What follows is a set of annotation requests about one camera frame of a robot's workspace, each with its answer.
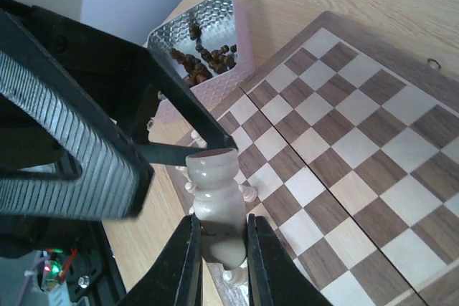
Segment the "white chess piece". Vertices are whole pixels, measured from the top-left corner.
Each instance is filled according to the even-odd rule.
[[[193,183],[193,182],[186,182],[185,183],[185,189],[186,189],[186,191],[188,191],[189,193],[192,193],[194,195],[194,193],[196,192],[196,184]]]
[[[245,202],[253,202],[257,199],[258,193],[254,187],[244,186],[242,184],[239,184],[238,187]]]
[[[247,257],[247,219],[244,197],[234,178],[239,171],[237,150],[223,148],[191,154],[186,166],[197,187],[194,210],[206,235],[202,257],[233,270]]]
[[[180,171],[180,173],[184,175],[185,178],[189,181],[188,168],[186,168],[185,166],[176,166],[175,169]]]
[[[198,145],[198,147],[200,147],[200,148],[206,148],[207,147],[206,141],[203,138],[201,138],[200,134],[197,131],[193,130],[191,132],[191,138],[194,139],[193,142],[195,142]]]
[[[233,286],[243,285],[248,279],[247,269],[238,267],[233,270],[225,270],[223,279]]]

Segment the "black metal frame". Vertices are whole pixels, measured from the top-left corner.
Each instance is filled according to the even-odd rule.
[[[189,154],[236,148],[180,76],[146,48],[39,7],[0,0],[0,8],[9,12],[0,10],[0,130],[8,129],[0,138],[21,152],[19,136],[34,147],[42,147],[47,136],[73,158],[67,171],[53,176],[1,168],[0,214],[136,216],[153,178],[149,163],[184,166]],[[156,113],[158,91],[207,141],[207,149],[148,141],[146,123]],[[55,153],[48,148],[39,157],[48,163]],[[0,157],[0,166],[8,166],[8,159]],[[109,171],[117,171],[118,181],[98,181]]]
[[[152,268],[117,306],[202,305],[201,227],[185,216]],[[300,273],[268,221],[249,215],[250,306],[331,306]]]

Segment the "chessboard border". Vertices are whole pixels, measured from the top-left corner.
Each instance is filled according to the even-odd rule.
[[[249,93],[259,82],[267,77],[282,61],[296,52],[320,28],[357,48],[389,70],[397,73],[406,81],[433,96],[451,109],[459,112],[459,83],[434,70],[427,63],[423,64],[408,53],[399,50],[379,37],[367,31],[365,27],[345,16],[330,11],[322,12],[289,43],[275,53],[265,64],[257,69],[239,86]]]

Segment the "chess piece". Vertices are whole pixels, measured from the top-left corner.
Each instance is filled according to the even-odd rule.
[[[232,56],[229,55],[220,55],[219,60],[224,63],[229,69],[232,69],[235,65],[235,59]]]
[[[189,38],[193,41],[201,37],[201,28],[196,23],[191,23],[189,25]]]
[[[194,195],[194,192],[196,191],[196,184],[193,182],[186,182],[185,190]]]
[[[175,169],[189,181],[188,168],[186,168],[185,166],[176,166]]]
[[[237,267],[233,270],[225,270],[223,272],[223,280],[233,286],[240,286],[248,280],[247,269]]]
[[[229,51],[230,51],[230,49],[226,44],[224,46],[222,46],[222,48],[220,48],[220,54],[226,54]]]
[[[254,187],[239,184],[238,188],[242,193],[242,197],[244,198],[245,202],[253,202],[257,199],[258,193]]]
[[[196,82],[198,84],[201,84],[202,82],[205,82],[206,80],[208,80],[209,78],[206,76],[206,75],[203,75],[202,73],[198,73],[196,75]]]
[[[224,64],[218,64],[217,67],[215,67],[215,72],[217,74],[222,74],[227,71],[227,67]]]
[[[204,140],[197,131],[193,130],[191,132],[191,138],[194,139],[194,142],[198,145],[198,147],[200,148],[207,147],[206,140]]]
[[[205,232],[202,257],[237,269],[247,256],[247,220],[242,193],[234,177],[239,171],[237,150],[207,150],[186,157],[189,177],[196,187],[194,214]]]
[[[216,62],[215,60],[209,61],[209,67],[212,68],[213,70],[215,70],[217,66],[218,66],[218,62]]]
[[[190,87],[193,87],[197,84],[196,79],[192,75],[186,75],[184,80],[185,80],[185,83]]]
[[[210,53],[210,55],[212,56],[212,59],[214,59],[215,61],[218,61],[218,57],[220,56],[220,52],[218,50],[212,50],[212,53]]]

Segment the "screw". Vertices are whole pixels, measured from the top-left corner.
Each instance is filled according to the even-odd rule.
[[[434,70],[439,70],[442,68],[442,65],[435,59],[427,59],[427,64]]]
[[[83,288],[83,289],[86,289],[89,287],[89,277],[88,276],[81,276],[79,279],[78,279],[78,285]]]

